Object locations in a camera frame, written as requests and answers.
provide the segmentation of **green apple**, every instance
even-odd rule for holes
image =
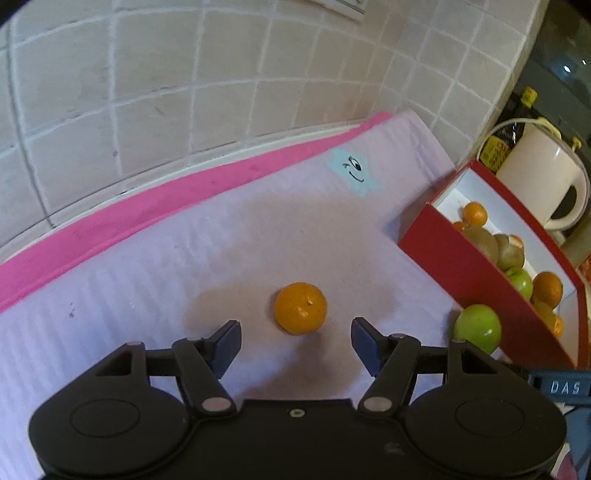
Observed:
[[[534,292],[534,284],[531,281],[530,275],[520,267],[510,268],[505,272],[509,277],[511,284],[521,293],[527,301],[531,299]]]
[[[487,305],[470,305],[457,318],[453,336],[472,342],[487,355],[501,344],[501,322]]]

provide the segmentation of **cartoon face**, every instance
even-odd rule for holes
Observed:
[[[343,177],[360,197],[365,197],[371,190],[382,188],[369,171],[368,161],[361,155],[335,148],[329,168]]]

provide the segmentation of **screw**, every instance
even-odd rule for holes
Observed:
[[[210,397],[203,400],[201,406],[206,411],[217,412],[228,410],[232,406],[232,402],[224,397]]]
[[[363,402],[366,410],[383,413],[392,408],[392,400],[386,397],[369,397]]]
[[[294,408],[294,409],[290,410],[290,417],[292,419],[300,419],[304,415],[306,415],[306,411],[302,410],[301,408]]]

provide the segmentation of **kettle handle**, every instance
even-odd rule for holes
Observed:
[[[577,200],[573,209],[562,218],[548,220],[544,225],[544,229],[550,231],[566,230],[577,223],[583,216],[589,202],[589,178],[581,168],[579,168],[579,173],[573,182],[573,187],[577,191]]]
[[[541,127],[545,127],[548,130],[550,130],[555,136],[557,136],[559,139],[562,140],[562,136],[560,135],[560,130],[558,130],[549,120],[545,119],[543,116],[541,116],[539,118],[511,118],[509,120],[501,122],[498,125],[495,125],[491,129],[491,131],[489,131],[484,136],[484,141],[482,142],[482,145],[480,145],[480,148],[478,149],[478,152],[476,153],[476,159],[480,160],[480,154],[482,153],[482,150],[484,150],[486,142],[488,141],[488,139],[490,137],[492,137],[494,134],[496,134],[501,128],[506,127],[507,125],[513,125],[513,124],[540,125]]]

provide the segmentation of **fruit box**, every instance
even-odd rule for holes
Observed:
[[[518,235],[525,245],[525,265],[532,278],[542,271],[558,275],[563,299],[555,309],[564,321],[556,339],[531,304],[505,274],[452,223],[461,208],[476,201],[488,211],[490,233]],[[428,202],[399,246],[463,308],[482,303],[501,319],[501,349],[527,368],[578,368],[589,365],[584,284],[558,246],[525,206],[480,163],[455,174]]]

